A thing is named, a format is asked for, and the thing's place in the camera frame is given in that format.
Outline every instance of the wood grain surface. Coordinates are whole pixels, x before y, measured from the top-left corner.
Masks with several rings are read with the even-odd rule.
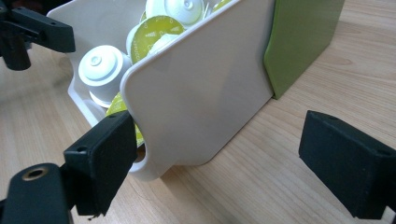
[[[34,46],[32,67],[0,65],[0,198],[9,179],[90,129],[67,94],[62,53]],[[330,46],[210,162],[176,166],[151,182],[128,175],[105,217],[76,223],[390,223],[353,218],[299,159],[304,116],[343,119],[396,148],[396,1],[346,0]]]

